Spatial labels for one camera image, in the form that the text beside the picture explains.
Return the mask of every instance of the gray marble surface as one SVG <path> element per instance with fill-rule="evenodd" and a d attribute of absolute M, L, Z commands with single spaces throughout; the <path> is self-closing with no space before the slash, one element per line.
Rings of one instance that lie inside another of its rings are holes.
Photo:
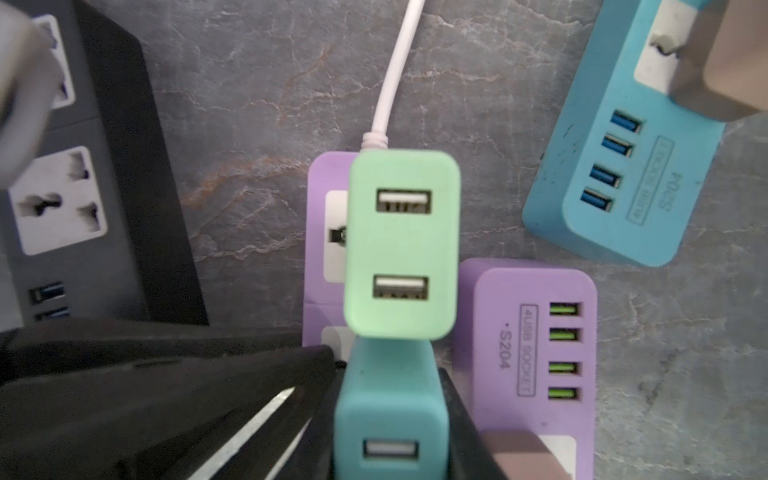
<path fill-rule="evenodd" d="M 144 46 L 212 324 L 298 327 L 307 168 L 359 147 L 406 0 L 92 3 Z M 596 478 L 768 478 L 768 117 L 730 125 L 663 268 L 592 263 L 522 226 L 600 6 L 427 0 L 390 144 L 461 164 L 462 259 L 594 278 Z M 8 285 L 0 269 L 12 325 Z"/>

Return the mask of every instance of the white cable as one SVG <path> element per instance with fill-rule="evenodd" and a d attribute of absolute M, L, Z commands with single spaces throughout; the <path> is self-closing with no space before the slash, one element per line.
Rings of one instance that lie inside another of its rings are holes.
<path fill-rule="evenodd" d="M 389 67 L 386 69 L 382 91 L 379 94 L 379 103 L 373 114 L 371 131 L 362 136 L 361 150 L 369 148 L 387 148 L 389 139 L 386 136 L 386 128 L 389 124 L 389 114 L 392 112 L 392 103 L 395 101 L 395 93 L 400 83 L 402 70 L 406 66 L 408 53 L 411 51 L 411 43 L 419 26 L 422 16 L 424 0 L 409 0 L 406 8 L 406 17 L 402 20 L 400 33 L 397 35 L 395 50 L 389 59 Z"/>

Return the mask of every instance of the green usb charger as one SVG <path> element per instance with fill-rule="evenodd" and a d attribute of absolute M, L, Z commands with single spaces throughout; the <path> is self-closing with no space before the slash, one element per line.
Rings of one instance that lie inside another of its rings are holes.
<path fill-rule="evenodd" d="M 365 151 L 349 172 L 344 316 L 360 336 L 438 339 L 456 314 L 461 174 L 438 151 Z"/>

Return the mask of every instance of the teal usb charger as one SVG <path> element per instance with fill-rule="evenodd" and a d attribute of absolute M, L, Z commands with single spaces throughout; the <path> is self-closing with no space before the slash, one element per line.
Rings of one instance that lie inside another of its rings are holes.
<path fill-rule="evenodd" d="M 592 260 L 672 260 L 725 124 L 668 96 L 707 0 L 605 0 L 523 209 Z"/>
<path fill-rule="evenodd" d="M 333 421 L 336 480 L 445 480 L 449 414 L 428 340 L 359 337 Z"/>
<path fill-rule="evenodd" d="M 438 151 L 365 151 L 349 172 L 344 316 L 360 336 L 453 328 L 461 174 Z"/>

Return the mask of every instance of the purple power strip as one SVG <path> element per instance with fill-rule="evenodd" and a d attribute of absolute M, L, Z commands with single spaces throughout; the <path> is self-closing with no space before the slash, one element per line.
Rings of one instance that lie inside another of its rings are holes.
<path fill-rule="evenodd" d="M 552 303 L 578 314 L 552 315 Z M 482 258 L 458 270 L 454 377 L 475 426 L 539 435 L 574 480 L 593 478 L 597 308 L 594 283 L 578 270 Z M 550 329 L 577 330 L 578 340 L 550 340 Z M 578 371 L 553 374 L 550 362 Z M 553 388 L 577 398 L 550 399 Z"/>
<path fill-rule="evenodd" d="M 346 326 L 344 320 L 344 280 L 339 277 L 340 266 L 326 266 L 326 208 L 343 192 L 343 219 L 346 219 L 346 192 L 349 189 L 349 169 L 357 152 L 326 152 L 312 162 L 306 187 L 306 250 L 304 253 L 304 315 L 302 345 L 319 345 L 321 332 L 327 326 Z M 338 255 L 329 255 L 337 262 Z"/>

